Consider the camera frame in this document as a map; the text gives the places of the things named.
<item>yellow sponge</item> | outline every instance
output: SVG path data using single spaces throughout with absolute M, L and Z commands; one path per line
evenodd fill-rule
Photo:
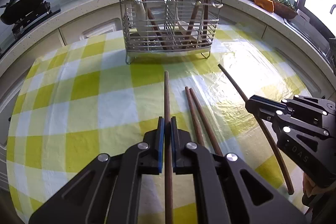
M 254 2 L 255 2 L 256 5 L 265 9 L 268 12 L 270 12 L 270 13 L 274 12 L 273 1 L 271 1 L 271 0 L 254 0 Z

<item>utensil basket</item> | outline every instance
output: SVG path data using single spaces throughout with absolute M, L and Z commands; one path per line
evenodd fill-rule
M 148 54 L 208 58 L 222 6 L 222 0 L 120 0 L 126 63 Z

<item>bowl of green vegetables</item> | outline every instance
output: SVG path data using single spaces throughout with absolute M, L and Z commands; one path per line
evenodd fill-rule
M 293 19 L 297 16 L 295 7 L 288 0 L 272 0 L 274 12 L 285 19 Z

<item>yellow and white tablecloth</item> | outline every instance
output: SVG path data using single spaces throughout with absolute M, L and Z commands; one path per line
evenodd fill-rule
M 266 138 L 217 64 L 248 97 L 258 94 L 279 101 L 309 92 L 285 60 L 242 29 L 219 26 L 208 59 L 200 54 L 138 58 L 126 65 L 121 31 L 38 58 L 17 98 L 7 145 L 10 193 L 21 219 L 27 223 L 99 153 L 123 153 L 157 127 L 158 117 L 164 114 L 165 70 L 170 78 L 171 115 L 177 117 L 178 127 L 194 138 L 184 93 L 188 86 L 195 90 L 223 154 L 236 153 L 304 210 L 302 171 L 284 155 L 295 187 L 289 197 Z M 206 134 L 203 137 L 213 151 Z M 175 224 L 197 223 L 191 175 L 173 177 L 173 204 Z M 143 176 L 139 223 L 164 223 L 164 174 Z

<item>wok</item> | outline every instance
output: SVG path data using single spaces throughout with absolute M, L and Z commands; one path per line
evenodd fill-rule
M 6 25 L 12 25 L 30 12 L 36 10 L 43 1 L 44 0 L 9 0 L 6 5 L 0 6 L 0 8 L 6 7 L 0 19 Z

